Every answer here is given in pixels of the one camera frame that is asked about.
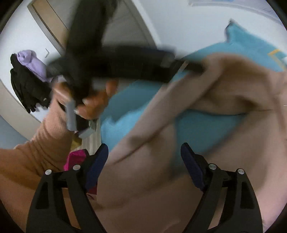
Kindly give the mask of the person's left hand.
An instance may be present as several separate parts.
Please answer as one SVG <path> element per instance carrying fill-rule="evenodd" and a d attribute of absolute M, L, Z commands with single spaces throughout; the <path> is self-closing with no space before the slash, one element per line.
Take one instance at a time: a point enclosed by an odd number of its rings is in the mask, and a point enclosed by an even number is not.
<path fill-rule="evenodd" d="M 113 79 L 108 80 L 102 90 L 91 89 L 89 95 L 82 99 L 74 112 L 87 120 L 97 119 L 108 106 L 111 97 L 116 94 L 118 86 L 119 81 Z M 72 91 L 66 82 L 59 82 L 53 86 L 53 96 L 61 105 L 66 106 L 72 100 Z"/>

